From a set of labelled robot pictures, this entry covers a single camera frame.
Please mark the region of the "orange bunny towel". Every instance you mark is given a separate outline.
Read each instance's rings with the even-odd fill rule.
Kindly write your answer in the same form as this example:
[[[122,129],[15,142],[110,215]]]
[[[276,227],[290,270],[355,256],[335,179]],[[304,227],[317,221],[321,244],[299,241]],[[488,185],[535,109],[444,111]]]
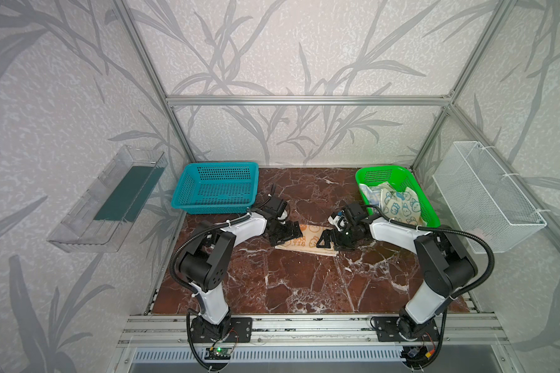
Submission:
[[[338,252],[334,250],[333,243],[329,249],[317,247],[317,242],[319,241],[321,234],[326,229],[325,227],[316,225],[300,225],[300,229],[301,233],[303,233],[302,237],[285,242],[275,248],[277,250],[309,253],[318,256],[337,256]]]

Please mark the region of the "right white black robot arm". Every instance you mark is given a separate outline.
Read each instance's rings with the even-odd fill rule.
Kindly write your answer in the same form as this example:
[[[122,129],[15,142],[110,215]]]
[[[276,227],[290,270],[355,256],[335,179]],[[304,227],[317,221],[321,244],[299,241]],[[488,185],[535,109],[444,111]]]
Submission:
[[[406,340],[415,340],[437,315],[465,292],[485,283],[495,269],[492,248],[480,237],[446,225],[432,228],[399,222],[376,205],[346,205],[329,218],[317,248],[350,251],[362,240],[388,242],[414,253],[423,283],[400,311],[397,328]]]

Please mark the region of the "green plastic basket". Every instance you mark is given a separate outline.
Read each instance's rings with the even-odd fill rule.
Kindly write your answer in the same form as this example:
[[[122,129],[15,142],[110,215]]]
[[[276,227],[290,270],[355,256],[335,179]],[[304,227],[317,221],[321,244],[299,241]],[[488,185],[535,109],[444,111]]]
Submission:
[[[441,225],[437,213],[426,197],[421,186],[412,172],[401,166],[373,166],[359,169],[356,172],[356,182],[368,187],[377,187],[382,183],[389,183],[396,191],[405,192],[406,188],[415,191],[420,203],[420,217],[429,227]]]

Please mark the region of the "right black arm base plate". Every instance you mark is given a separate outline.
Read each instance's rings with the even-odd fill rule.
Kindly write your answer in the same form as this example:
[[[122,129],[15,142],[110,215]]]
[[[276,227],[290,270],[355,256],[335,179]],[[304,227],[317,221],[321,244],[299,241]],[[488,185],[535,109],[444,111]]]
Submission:
[[[396,315],[373,316],[370,325],[379,342],[437,342],[440,338],[440,330],[434,319],[416,324],[406,317]]]

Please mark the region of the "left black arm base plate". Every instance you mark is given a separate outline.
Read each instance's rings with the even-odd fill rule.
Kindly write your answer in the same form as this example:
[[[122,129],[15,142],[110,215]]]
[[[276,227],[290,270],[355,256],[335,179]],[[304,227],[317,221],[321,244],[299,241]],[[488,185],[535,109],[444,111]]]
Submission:
[[[212,324],[198,316],[191,320],[189,335],[194,343],[249,343],[252,328],[250,317],[228,316],[220,324]]]

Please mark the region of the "teal plastic basket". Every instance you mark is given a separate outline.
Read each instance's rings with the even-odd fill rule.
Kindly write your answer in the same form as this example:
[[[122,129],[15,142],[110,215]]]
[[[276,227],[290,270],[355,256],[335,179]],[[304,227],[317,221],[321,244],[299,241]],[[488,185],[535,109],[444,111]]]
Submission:
[[[259,166],[251,162],[185,166],[171,207],[187,214],[244,214],[258,194]]]

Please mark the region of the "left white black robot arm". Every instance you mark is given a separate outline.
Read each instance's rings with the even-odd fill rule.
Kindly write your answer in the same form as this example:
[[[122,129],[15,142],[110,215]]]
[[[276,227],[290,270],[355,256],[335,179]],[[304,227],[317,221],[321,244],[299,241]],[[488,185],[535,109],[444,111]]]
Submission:
[[[200,311],[195,319],[212,332],[226,335],[231,311],[222,280],[236,246],[260,236],[272,247],[303,236],[300,225],[289,220],[289,202],[273,193],[247,213],[225,222],[202,222],[170,258],[168,272],[177,284],[197,298]]]

